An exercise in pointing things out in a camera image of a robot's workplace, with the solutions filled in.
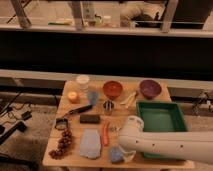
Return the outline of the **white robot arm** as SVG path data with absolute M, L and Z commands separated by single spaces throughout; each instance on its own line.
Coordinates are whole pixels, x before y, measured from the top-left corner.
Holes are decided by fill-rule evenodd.
M 213 165 L 213 132 L 146 132 L 135 115 L 125 120 L 118 144 L 125 152 L 138 151 Z

